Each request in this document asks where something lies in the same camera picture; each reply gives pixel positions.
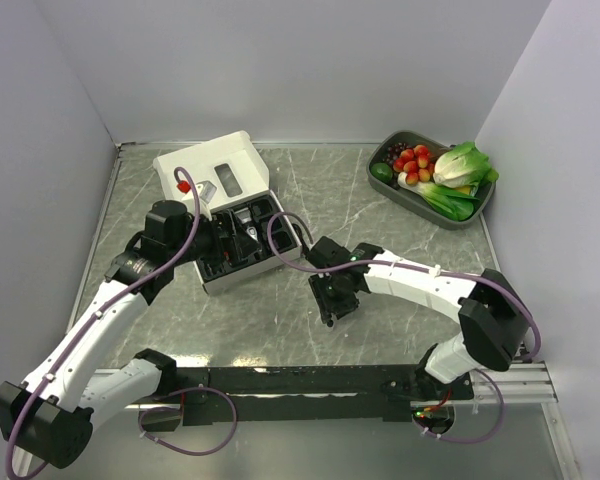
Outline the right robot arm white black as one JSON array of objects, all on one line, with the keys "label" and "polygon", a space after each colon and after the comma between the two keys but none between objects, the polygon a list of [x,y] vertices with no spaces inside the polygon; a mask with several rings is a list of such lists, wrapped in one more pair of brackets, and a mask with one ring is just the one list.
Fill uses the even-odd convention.
[{"label": "right robot arm white black", "polygon": [[314,244],[307,260],[320,271],[309,284],[329,327],[358,308],[359,292],[407,300],[459,325],[456,336],[434,345],[420,361],[416,383],[428,398],[439,398],[473,369],[508,370],[529,328],[524,303],[497,270],[460,275],[368,243],[349,251],[327,237]]}]

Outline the white box with black tray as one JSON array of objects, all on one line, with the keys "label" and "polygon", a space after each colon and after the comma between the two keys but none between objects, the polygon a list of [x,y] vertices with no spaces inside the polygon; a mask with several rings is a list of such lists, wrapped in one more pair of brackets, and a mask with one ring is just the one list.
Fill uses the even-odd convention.
[{"label": "white box with black tray", "polygon": [[[201,220],[215,214],[230,214],[237,233],[238,262],[222,270],[206,270],[198,259],[194,266],[202,287],[214,295],[229,286],[280,267],[283,258],[300,257],[301,242],[291,223],[272,216],[283,210],[270,188],[269,168],[251,142],[249,134],[237,131],[198,145],[163,154],[153,160],[164,197],[184,203],[195,211],[194,193],[199,196]],[[261,251],[249,248],[249,238],[241,231],[235,210],[251,211],[260,237]]]}]

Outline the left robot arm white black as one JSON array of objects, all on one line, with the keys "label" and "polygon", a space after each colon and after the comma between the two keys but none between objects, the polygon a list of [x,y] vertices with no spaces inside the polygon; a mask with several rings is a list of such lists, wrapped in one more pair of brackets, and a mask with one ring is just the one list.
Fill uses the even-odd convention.
[{"label": "left robot arm white black", "polygon": [[100,426],[135,401],[209,392],[203,383],[179,387],[176,361],[151,349],[103,380],[92,376],[122,331],[173,280],[175,269],[209,255],[216,245],[204,203],[162,200],[151,207],[143,230],[112,261],[90,306],[60,344],[22,382],[0,385],[8,478],[20,476],[13,466],[17,449],[42,466],[62,469],[83,453]]}]

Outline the black silver hair trimmer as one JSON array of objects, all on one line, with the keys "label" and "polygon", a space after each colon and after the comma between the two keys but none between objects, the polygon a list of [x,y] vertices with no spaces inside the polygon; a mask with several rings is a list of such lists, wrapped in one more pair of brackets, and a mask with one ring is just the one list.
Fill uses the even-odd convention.
[{"label": "black silver hair trimmer", "polygon": [[261,251],[260,237],[251,211],[248,208],[242,208],[235,210],[234,215],[241,231],[249,238],[249,248],[254,251]]}]

